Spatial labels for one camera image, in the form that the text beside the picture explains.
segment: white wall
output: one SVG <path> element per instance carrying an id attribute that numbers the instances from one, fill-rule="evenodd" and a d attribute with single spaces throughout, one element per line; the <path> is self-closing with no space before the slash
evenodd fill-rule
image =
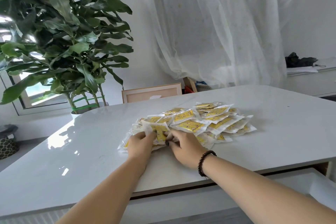
<path id="1" fill-rule="evenodd" d="M 318 59 L 336 56 L 336 0 L 293 0 L 282 30 L 285 55 Z"/>
<path id="2" fill-rule="evenodd" d="M 124 80 L 124 89 L 135 89 L 142 87 L 158 86 L 177 81 L 165 74 L 160 69 L 153 55 L 155 39 L 150 27 L 149 13 L 142 0 L 121 0 L 133 10 L 133 15 L 120 14 L 123 20 L 127 21 L 131 27 L 131 35 L 134 42 L 128 40 L 114 40 L 114 43 L 126 43 L 134 48 L 133 53 L 125 54 L 129 58 L 129 68 L 115 68 L 115 73 Z M 110 105 L 121 104 L 122 87 L 115 82 L 113 77 L 108 74 L 107 81 L 103 84 L 103 91 L 106 100 Z M 0 116 L 5 123 L 10 122 L 11 104 L 0 106 Z M 32 120 L 18 124 L 19 130 L 16 137 L 19 140 L 27 140 L 38 137 L 50 136 L 61 126 L 71 120 L 70 114 L 61 115 L 53 118 Z"/>

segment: beaded bracelet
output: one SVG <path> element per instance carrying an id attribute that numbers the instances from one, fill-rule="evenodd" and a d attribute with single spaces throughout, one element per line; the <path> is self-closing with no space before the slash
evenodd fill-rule
<path id="1" fill-rule="evenodd" d="M 207 151 L 206 153 L 204 153 L 204 154 L 202 155 L 201 159 L 199 160 L 198 167 L 197 167 L 197 169 L 198 169 L 198 173 L 199 173 L 199 175 L 202 176 L 202 177 L 206 177 L 206 175 L 205 175 L 205 174 L 203 173 L 203 171 L 202 171 L 202 165 L 203 165 L 204 159 L 205 159 L 209 154 L 212 154 L 212 155 L 217 156 L 216 153 L 215 153 L 214 151 Z"/>

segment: red object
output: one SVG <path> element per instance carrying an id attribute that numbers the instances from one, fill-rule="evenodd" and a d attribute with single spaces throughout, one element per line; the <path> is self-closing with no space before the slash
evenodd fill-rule
<path id="1" fill-rule="evenodd" d="M 188 86 L 184 86 L 184 93 L 188 94 L 188 93 L 194 93 Z"/>

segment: glossy surface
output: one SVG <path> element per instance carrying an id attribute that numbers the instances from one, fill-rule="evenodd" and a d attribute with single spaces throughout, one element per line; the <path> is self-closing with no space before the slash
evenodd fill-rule
<path id="1" fill-rule="evenodd" d="M 239 86 L 108 106 L 70 122 L 0 173 L 0 216 L 78 202 L 123 163 L 117 151 L 138 118 L 196 102 L 235 104 L 257 131 L 216 144 L 253 171 L 336 157 L 336 103 L 269 86 Z M 200 181 L 167 148 L 153 153 L 136 191 Z"/>

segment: sheer curtain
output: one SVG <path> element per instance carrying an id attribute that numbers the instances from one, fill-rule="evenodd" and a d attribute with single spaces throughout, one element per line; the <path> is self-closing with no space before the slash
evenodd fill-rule
<path id="1" fill-rule="evenodd" d="M 213 88 L 282 87 L 280 35 L 291 0 L 146 0 L 161 67 Z"/>

